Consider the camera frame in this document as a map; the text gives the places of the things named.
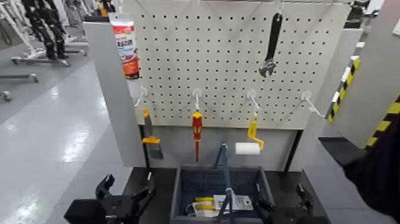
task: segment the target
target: white pegboard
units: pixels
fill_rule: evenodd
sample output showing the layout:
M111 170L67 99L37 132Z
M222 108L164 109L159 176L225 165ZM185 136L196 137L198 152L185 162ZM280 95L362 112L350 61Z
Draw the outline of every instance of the white pegboard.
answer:
M304 129L310 117L299 96L320 90L349 13L345 4L286 3L276 49L276 71L263 78L274 2L129 1L135 17L140 75L154 125L191 126L194 100L202 90L204 126L248 127L260 104L258 127Z

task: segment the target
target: metal hook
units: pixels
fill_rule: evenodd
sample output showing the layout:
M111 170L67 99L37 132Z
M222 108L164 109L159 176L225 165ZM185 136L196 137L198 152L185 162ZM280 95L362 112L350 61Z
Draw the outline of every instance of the metal hook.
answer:
M196 88L192 91L192 96L195 98L195 108L196 111L200 110L200 106L199 106L199 97L201 97L202 95L202 91L199 88Z
M262 110L262 108L260 107L260 105L257 103L257 101L255 100L255 97L257 97L257 92L252 89L249 90L246 94L247 99L251 99L251 101L253 101L254 104L254 114L257 114L258 111Z
M142 102L143 98L147 97L148 94L149 94L149 91L144 86L141 86L140 87L140 95L136 101L135 107L139 106L140 102Z
M308 109L310 110L310 112L315 112L316 114L318 114L318 116L320 117L325 117L325 115L322 115L318 109L314 106L314 104L310 101L311 98L311 92L310 91L304 91L301 96L300 96L300 100L302 102L307 102L310 106L308 107Z

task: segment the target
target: gray bin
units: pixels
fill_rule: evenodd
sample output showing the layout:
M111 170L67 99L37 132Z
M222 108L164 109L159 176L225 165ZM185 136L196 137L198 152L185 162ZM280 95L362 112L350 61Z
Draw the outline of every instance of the gray bin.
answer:
M229 167L229 174L236 195L248 195L253 199L255 184L259 183L263 199L274 204L267 178L261 167ZM182 166L178 169L175 179L171 224L213 223L215 221L213 218L187 216L185 208L194 202L196 197L224 195L225 189L222 167L212 169L211 166ZM234 214L236 223L263 223L255 210ZM229 223L229 219L224 218L221 223Z

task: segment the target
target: red screwdriver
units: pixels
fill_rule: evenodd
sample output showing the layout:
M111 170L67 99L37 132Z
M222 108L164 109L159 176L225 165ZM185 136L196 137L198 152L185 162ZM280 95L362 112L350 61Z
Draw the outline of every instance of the red screwdriver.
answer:
M196 147L196 161L199 161L199 142L201 139L201 127L203 123L201 122L202 114L198 111L193 113L193 138L195 140L195 147Z

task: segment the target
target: metal frame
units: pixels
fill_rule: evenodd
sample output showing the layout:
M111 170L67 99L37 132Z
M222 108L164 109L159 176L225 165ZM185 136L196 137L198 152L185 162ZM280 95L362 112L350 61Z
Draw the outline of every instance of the metal frame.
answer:
M0 79L32 79L35 83L39 82L36 74L0 74ZM0 97L6 102L12 100L10 95L11 93L9 91L0 92Z

